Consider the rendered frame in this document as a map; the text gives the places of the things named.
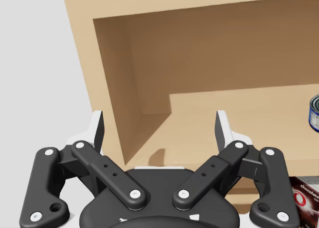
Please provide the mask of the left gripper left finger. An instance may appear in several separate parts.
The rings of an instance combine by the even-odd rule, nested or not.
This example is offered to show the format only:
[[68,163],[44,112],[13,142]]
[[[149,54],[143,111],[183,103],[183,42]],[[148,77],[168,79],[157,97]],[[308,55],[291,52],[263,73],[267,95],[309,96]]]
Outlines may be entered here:
[[33,162],[19,219],[20,228],[59,228],[70,218],[60,198],[65,181],[78,177],[98,196],[108,189],[128,209],[147,205],[147,192],[109,157],[101,154],[104,137],[103,112],[93,112],[86,132],[70,137],[62,150],[42,148]]

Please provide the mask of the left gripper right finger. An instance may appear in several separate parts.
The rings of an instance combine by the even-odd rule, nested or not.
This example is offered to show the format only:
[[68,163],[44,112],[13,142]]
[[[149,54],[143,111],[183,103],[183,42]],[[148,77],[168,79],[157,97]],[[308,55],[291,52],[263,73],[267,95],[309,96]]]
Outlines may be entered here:
[[281,150],[272,147],[257,150],[249,137],[231,130],[224,110],[216,112],[214,132],[218,155],[209,158],[176,188],[173,205],[187,211],[211,189],[226,196],[244,177],[253,180],[259,193],[249,212],[254,225],[299,228],[300,219]]

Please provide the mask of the blue flat can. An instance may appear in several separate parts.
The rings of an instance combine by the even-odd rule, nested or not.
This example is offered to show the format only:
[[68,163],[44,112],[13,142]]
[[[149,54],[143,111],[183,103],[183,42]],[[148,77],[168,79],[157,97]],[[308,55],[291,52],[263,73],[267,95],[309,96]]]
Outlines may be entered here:
[[319,133],[319,94],[310,100],[309,125]]

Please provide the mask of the pale wooden shelf unit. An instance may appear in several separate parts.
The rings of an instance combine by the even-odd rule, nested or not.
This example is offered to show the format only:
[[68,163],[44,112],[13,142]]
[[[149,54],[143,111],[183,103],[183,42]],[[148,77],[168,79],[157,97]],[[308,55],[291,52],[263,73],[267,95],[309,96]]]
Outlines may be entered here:
[[217,154],[214,124],[319,176],[319,0],[64,0],[102,149],[122,169]]

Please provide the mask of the red and white carton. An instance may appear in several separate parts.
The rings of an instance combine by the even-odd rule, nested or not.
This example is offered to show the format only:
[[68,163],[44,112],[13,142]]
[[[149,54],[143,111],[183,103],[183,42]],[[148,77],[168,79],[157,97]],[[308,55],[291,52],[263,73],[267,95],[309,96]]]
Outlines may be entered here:
[[301,228],[319,228],[319,176],[290,177]]

